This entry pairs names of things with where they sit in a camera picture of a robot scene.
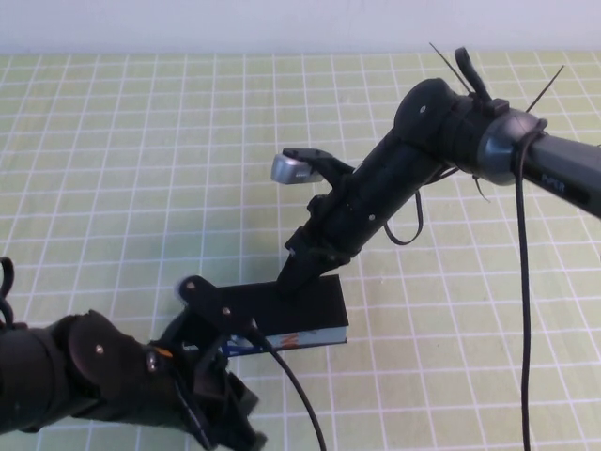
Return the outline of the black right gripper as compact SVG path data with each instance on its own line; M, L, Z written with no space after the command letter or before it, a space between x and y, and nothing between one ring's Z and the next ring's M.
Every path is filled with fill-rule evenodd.
M358 252L336 244L325 230L334 204L326 194L316 194L307 205L309 219L285 243L289 255L281 269L276 287L289 295L314 282L329 267L347 265Z

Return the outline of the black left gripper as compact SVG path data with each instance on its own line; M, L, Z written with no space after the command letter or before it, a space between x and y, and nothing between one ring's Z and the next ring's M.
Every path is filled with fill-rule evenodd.
M183 424L200 445L263 450L267 437L246 417L259 398L227 370L217 337L192 315L180 314L152 344L171 353L168 374L175 380Z

